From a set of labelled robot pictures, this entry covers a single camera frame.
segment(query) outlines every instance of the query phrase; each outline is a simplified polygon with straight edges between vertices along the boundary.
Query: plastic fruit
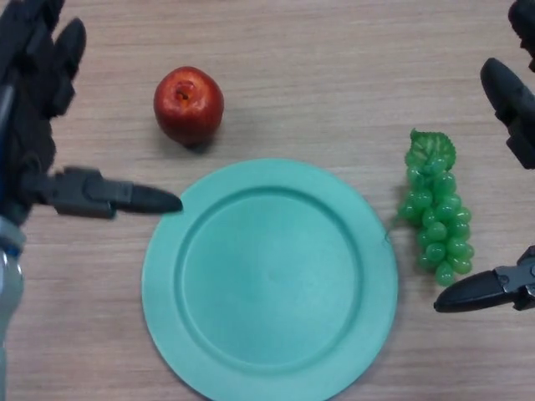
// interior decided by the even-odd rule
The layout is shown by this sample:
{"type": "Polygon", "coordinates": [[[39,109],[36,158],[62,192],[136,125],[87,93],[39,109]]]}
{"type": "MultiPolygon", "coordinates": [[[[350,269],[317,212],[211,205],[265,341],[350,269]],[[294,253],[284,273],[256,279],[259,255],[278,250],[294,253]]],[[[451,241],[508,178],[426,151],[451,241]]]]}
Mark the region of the plastic fruit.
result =
{"type": "Polygon", "coordinates": [[[223,110],[223,94],[216,81],[194,67],[171,71],[154,94],[154,112],[161,130],[187,147],[213,139],[223,110]]]}
{"type": "Polygon", "coordinates": [[[471,235],[471,212],[462,205],[456,177],[451,173],[455,147],[440,132],[413,129],[410,140],[405,155],[410,191],[398,217],[418,229],[420,267],[434,273],[438,284],[449,286],[455,274],[471,271],[474,257],[473,246],[466,242],[471,235]]]}

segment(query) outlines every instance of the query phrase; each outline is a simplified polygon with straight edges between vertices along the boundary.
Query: apple stem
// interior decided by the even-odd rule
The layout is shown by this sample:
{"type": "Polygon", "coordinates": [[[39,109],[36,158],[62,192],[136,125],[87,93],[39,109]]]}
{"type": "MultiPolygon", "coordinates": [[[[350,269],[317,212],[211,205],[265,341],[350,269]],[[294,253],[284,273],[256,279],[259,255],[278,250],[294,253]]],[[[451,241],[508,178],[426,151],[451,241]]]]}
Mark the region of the apple stem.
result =
{"type": "Polygon", "coordinates": [[[180,89],[178,89],[178,90],[176,91],[176,94],[179,94],[180,96],[182,96],[182,98],[183,98],[184,100],[188,100],[188,99],[189,99],[189,96],[188,96],[187,94],[185,94],[184,92],[182,92],[180,89]]]}

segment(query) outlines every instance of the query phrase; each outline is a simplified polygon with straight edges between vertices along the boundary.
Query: table surface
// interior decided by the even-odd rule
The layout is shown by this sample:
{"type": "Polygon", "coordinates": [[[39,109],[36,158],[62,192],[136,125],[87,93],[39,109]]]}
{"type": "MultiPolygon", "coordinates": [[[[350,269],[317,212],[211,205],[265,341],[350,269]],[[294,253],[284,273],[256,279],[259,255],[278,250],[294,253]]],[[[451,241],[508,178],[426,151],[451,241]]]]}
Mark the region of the table surface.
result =
{"type": "MultiPolygon", "coordinates": [[[[459,192],[474,214],[474,270],[510,264],[532,244],[533,173],[505,146],[479,80],[497,57],[525,82],[530,58],[501,0],[67,0],[88,47],[69,114],[53,123],[56,166],[181,193],[232,162],[306,160],[358,189],[389,225],[405,183],[412,128],[456,144],[459,192]],[[156,127],[152,97],[171,69],[221,85],[226,112],[205,155],[156,127]]],[[[8,332],[8,400],[203,399],[166,367],[140,306],[140,270],[157,223],[57,217],[25,226],[23,305],[8,332]]],[[[413,233],[392,232],[400,304],[373,367],[337,400],[533,398],[535,318],[510,306],[440,315],[415,271],[413,233]]]]}

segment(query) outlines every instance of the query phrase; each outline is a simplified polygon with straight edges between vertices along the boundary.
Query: plate rim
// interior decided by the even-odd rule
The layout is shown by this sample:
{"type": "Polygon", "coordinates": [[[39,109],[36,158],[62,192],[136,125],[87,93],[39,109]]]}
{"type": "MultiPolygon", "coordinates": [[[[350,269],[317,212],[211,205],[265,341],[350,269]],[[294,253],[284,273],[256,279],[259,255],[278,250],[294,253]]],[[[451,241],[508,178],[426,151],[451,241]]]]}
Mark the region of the plate rim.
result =
{"type": "MultiPolygon", "coordinates": [[[[226,364],[221,363],[218,359],[214,359],[211,355],[208,355],[204,351],[204,348],[199,347],[196,340],[191,338],[183,321],[187,319],[181,319],[178,311],[173,311],[173,309],[177,309],[176,304],[174,302],[172,304],[169,303],[169,297],[174,300],[176,296],[174,284],[169,280],[168,286],[161,287],[161,285],[158,285],[157,283],[158,280],[161,280],[161,278],[157,278],[160,273],[153,273],[155,271],[154,265],[156,264],[156,268],[158,268],[158,266],[164,266],[164,272],[174,274],[176,263],[172,263],[172,261],[176,261],[179,256],[182,239],[191,229],[191,224],[193,224],[200,216],[199,211],[203,211],[206,209],[207,205],[212,205],[217,202],[217,200],[205,197],[205,199],[200,200],[193,206],[194,211],[192,213],[187,215],[184,212],[181,212],[170,216],[164,216],[160,220],[150,239],[145,254],[141,277],[141,301],[145,324],[152,342],[162,359],[178,378],[210,399],[216,401],[249,401],[250,399],[256,399],[257,401],[271,401],[273,399],[284,400],[285,396],[292,393],[294,394],[292,400],[302,399],[306,401],[322,401],[331,398],[350,386],[369,368],[369,366],[371,366],[371,364],[373,364],[373,361],[380,353],[390,335],[397,311],[399,291],[397,263],[393,247],[390,244],[390,241],[388,241],[385,228],[375,213],[375,210],[359,192],[336,175],[321,169],[316,165],[297,160],[276,158],[246,160],[230,164],[200,178],[186,189],[182,194],[182,200],[186,207],[188,207],[188,198],[196,196],[195,193],[197,192],[203,192],[205,188],[210,189],[211,185],[212,188],[215,187],[216,192],[218,192],[220,196],[223,196],[225,193],[232,193],[240,186],[246,189],[249,183],[260,185],[262,182],[259,183],[257,181],[261,178],[264,179],[264,185],[271,185],[270,183],[278,181],[283,181],[285,185],[292,185],[293,183],[293,189],[297,187],[300,191],[306,191],[305,193],[307,193],[307,195],[315,195],[315,197],[318,197],[318,191],[319,194],[321,194],[321,190],[318,190],[318,187],[321,185],[317,185],[316,190],[311,190],[312,186],[310,184],[312,184],[312,182],[293,182],[294,178],[292,177],[297,177],[301,174],[310,176],[310,179],[323,180],[323,184],[326,188],[332,189],[331,187],[333,187],[335,190],[338,189],[347,195],[347,199],[343,196],[338,199],[336,197],[328,197],[329,202],[334,202],[334,210],[345,210],[345,213],[342,214],[349,215],[348,208],[351,207],[351,212],[354,212],[355,215],[360,214],[360,217],[364,218],[364,221],[369,225],[372,225],[372,231],[374,230],[376,236],[378,234],[383,236],[383,240],[380,244],[379,240],[377,240],[371,244],[371,246],[363,246],[363,250],[359,252],[363,253],[365,256],[362,256],[364,258],[362,261],[363,270],[366,270],[366,266],[370,263],[379,262],[380,265],[381,263],[384,265],[382,268],[386,269],[390,274],[387,277],[378,277],[377,274],[371,274],[371,272],[369,272],[366,277],[366,280],[369,280],[371,283],[370,285],[372,285],[372,289],[379,292],[380,296],[384,296],[386,293],[390,294],[389,302],[385,299],[381,299],[380,302],[377,303],[377,305],[379,305],[377,308],[380,312],[384,313],[383,315],[380,315],[380,313],[379,316],[374,315],[369,307],[367,307],[369,311],[364,310],[366,313],[364,315],[365,319],[380,325],[380,329],[377,327],[371,328],[371,332],[377,334],[378,337],[373,340],[368,338],[371,341],[370,347],[373,347],[373,349],[364,350],[364,353],[366,354],[361,359],[354,358],[355,361],[353,367],[350,367],[351,358],[349,358],[348,355],[344,355],[344,352],[355,352],[358,350],[358,347],[355,347],[354,342],[345,342],[345,346],[352,344],[352,348],[355,349],[338,349],[343,347],[337,347],[335,351],[329,354],[330,359],[320,359],[318,361],[316,365],[319,365],[319,367],[316,365],[307,367],[304,370],[289,373],[286,377],[281,377],[280,375],[268,375],[264,377],[258,374],[244,373],[243,371],[227,366],[226,364]],[[241,176],[242,179],[235,180],[236,175],[241,176]],[[234,180],[234,183],[231,182],[229,184],[227,182],[226,185],[222,185],[222,181],[228,180],[226,177],[230,177],[231,181],[234,180]],[[181,239],[177,240],[175,236],[173,237],[174,246],[162,246],[165,241],[161,241],[160,239],[169,238],[169,235],[166,233],[178,231],[179,228],[182,230],[182,232],[178,234],[181,239]],[[162,312],[165,311],[165,309],[168,311],[167,316],[165,316],[166,313],[162,312]],[[174,333],[169,332],[171,330],[171,321],[173,325],[172,330],[175,331],[174,333]],[[176,345],[173,346],[170,344],[169,337],[173,334],[173,337],[176,338],[176,331],[180,334],[179,337],[183,344],[182,347],[176,347],[176,345]],[[180,360],[186,360],[187,362],[185,364],[177,362],[180,360]],[[338,372],[340,370],[340,365],[346,365],[342,368],[347,372],[338,372]],[[199,370],[202,371],[201,379],[199,379],[198,375],[195,373],[199,370]],[[339,374],[335,377],[330,375],[328,375],[329,377],[325,377],[326,373],[329,372],[331,374],[332,372],[337,372],[339,374]],[[302,395],[298,395],[296,393],[298,393],[299,389],[305,389],[306,391],[302,392],[302,395]]],[[[354,236],[354,246],[359,246],[360,242],[357,242],[358,238],[360,238],[361,241],[369,243],[369,240],[366,240],[366,238],[370,238],[369,234],[367,236],[359,234],[355,231],[356,229],[354,225],[350,225],[345,220],[343,220],[343,222],[346,224],[352,236],[354,236]]],[[[370,288],[367,288],[364,292],[366,302],[370,302],[370,294],[368,294],[370,291],[370,288]]],[[[353,326],[350,331],[354,332],[355,330],[356,328],[353,326]]],[[[348,332],[346,337],[354,335],[354,333],[351,332],[348,332]]]]}

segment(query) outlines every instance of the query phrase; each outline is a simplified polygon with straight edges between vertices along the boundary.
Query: grape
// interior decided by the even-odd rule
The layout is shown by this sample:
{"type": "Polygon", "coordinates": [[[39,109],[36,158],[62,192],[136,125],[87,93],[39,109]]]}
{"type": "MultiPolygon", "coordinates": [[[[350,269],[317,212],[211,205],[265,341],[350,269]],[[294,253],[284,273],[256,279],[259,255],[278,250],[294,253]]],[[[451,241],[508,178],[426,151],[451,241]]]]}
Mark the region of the grape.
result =
{"type": "Polygon", "coordinates": [[[424,189],[414,192],[414,195],[412,196],[412,204],[416,209],[424,210],[431,206],[431,203],[433,203],[433,194],[431,194],[430,190],[424,189]]]}
{"type": "Polygon", "coordinates": [[[435,242],[427,246],[425,255],[430,261],[439,262],[446,257],[446,247],[440,242],[435,242]]]}
{"type": "Polygon", "coordinates": [[[429,227],[431,224],[438,221],[438,219],[435,216],[435,211],[431,209],[430,207],[425,209],[424,215],[422,216],[421,220],[422,220],[422,224],[425,227],[429,227]]]}
{"type": "Polygon", "coordinates": [[[436,268],[435,279],[436,282],[443,287],[448,287],[455,282],[453,269],[447,261],[444,261],[438,265],[436,268]]]}
{"type": "Polygon", "coordinates": [[[470,244],[466,244],[466,254],[464,259],[472,259],[474,257],[474,247],[470,244]]]}
{"type": "Polygon", "coordinates": [[[432,241],[442,241],[445,240],[448,235],[448,230],[440,222],[433,223],[427,229],[427,235],[432,241]]]}
{"type": "Polygon", "coordinates": [[[418,217],[418,211],[416,210],[414,205],[412,205],[411,202],[406,202],[405,204],[403,204],[399,208],[398,214],[400,217],[409,221],[418,217]]]}
{"type": "Polygon", "coordinates": [[[456,189],[456,179],[452,173],[442,173],[438,175],[433,183],[433,194],[436,196],[453,194],[456,189]]]}
{"type": "Polygon", "coordinates": [[[428,175],[439,175],[446,170],[447,163],[442,158],[431,158],[424,167],[424,173],[428,175]]]}
{"type": "Polygon", "coordinates": [[[426,249],[427,246],[430,245],[432,242],[433,241],[429,238],[429,235],[427,234],[427,230],[420,230],[420,232],[418,233],[418,245],[420,245],[422,249],[426,249]]]}
{"type": "Polygon", "coordinates": [[[430,261],[425,253],[422,253],[420,255],[420,258],[418,259],[418,264],[426,272],[433,272],[436,268],[436,263],[430,261]]]}
{"type": "Polygon", "coordinates": [[[468,274],[471,272],[471,261],[449,256],[448,262],[456,273],[468,274]]]}
{"type": "Polygon", "coordinates": [[[455,217],[454,205],[449,202],[441,202],[435,209],[435,217],[438,221],[449,221],[455,217]]]}
{"type": "Polygon", "coordinates": [[[450,233],[450,236],[458,237],[465,241],[470,238],[470,226],[464,221],[451,221],[448,225],[448,232],[450,233]]]}
{"type": "Polygon", "coordinates": [[[471,220],[471,212],[466,208],[462,207],[456,215],[457,219],[460,221],[464,221],[465,223],[469,223],[471,220]]]}
{"type": "Polygon", "coordinates": [[[469,253],[468,244],[464,242],[461,238],[450,238],[446,244],[446,250],[448,255],[453,257],[460,257],[463,259],[469,259],[466,257],[469,253]]]}
{"type": "Polygon", "coordinates": [[[425,187],[425,177],[420,173],[417,167],[409,167],[407,169],[407,179],[412,188],[422,189],[425,187]]]}
{"type": "Polygon", "coordinates": [[[441,198],[441,203],[451,206],[456,212],[461,209],[462,201],[458,194],[445,195],[441,198]]]}

